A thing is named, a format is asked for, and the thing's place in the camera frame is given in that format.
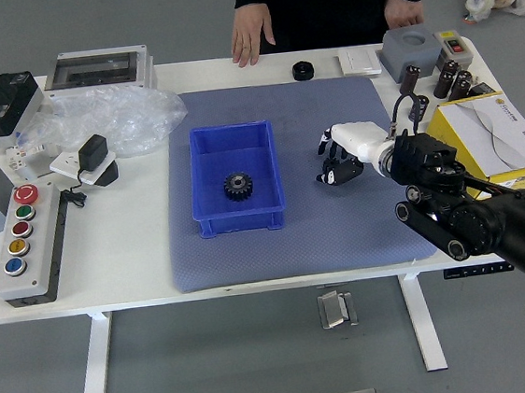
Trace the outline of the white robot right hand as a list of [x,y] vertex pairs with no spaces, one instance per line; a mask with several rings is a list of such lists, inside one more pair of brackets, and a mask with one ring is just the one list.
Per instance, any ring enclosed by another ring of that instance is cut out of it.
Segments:
[[328,151],[329,156],[316,180],[330,186],[343,185],[359,176],[368,163],[380,175],[390,177],[393,150],[389,134],[371,121],[335,124],[320,139],[318,154]]

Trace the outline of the person's left hand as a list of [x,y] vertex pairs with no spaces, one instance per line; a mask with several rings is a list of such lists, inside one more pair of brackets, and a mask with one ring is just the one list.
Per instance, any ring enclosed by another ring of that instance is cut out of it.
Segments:
[[387,0],[384,16],[390,29],[424,23],[422,1]]

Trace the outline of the person's right hand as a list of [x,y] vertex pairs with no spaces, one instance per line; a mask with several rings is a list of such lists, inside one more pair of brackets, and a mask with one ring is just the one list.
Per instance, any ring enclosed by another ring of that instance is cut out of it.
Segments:
[[263,40],[276,44],[271,13],[265,3],[238,7],[234,12],[232,30],[232,60],[239,67],[255,65],[260,60]]

